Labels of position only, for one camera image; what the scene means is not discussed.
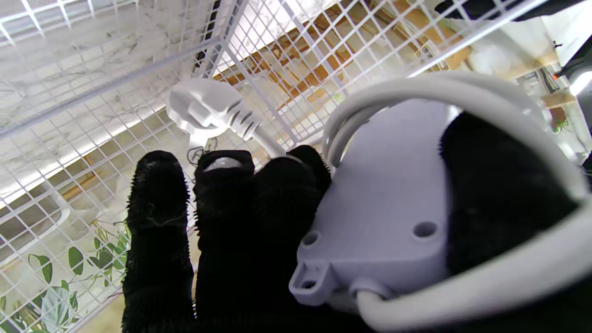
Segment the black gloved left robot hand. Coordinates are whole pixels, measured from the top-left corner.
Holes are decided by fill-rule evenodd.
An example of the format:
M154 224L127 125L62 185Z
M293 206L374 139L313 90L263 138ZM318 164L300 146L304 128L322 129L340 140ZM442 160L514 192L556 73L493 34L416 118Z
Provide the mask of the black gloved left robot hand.
M434 11L444 13L447 19L495 20L502 13L512 11L524 3L524 0L466 0L454 7L454 0L444 0L435 6ZM581 0L547 0L536 7L512 19L514 22L527 21L543 16L551 16L582 3Z

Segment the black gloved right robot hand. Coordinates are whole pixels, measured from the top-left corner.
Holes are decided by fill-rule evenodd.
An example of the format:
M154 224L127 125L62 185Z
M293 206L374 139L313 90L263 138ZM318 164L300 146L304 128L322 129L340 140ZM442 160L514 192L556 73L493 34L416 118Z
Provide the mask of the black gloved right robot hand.
M440 139L452 187L452 275L501 255L577 208L529 148L462 112ZM190 196L176 157L155 150L131 183L123 333L370 333L355 314L300 305L288 283L296 249L331 184L311 146L254 171L247 150L203 154L195 170L198 271Z

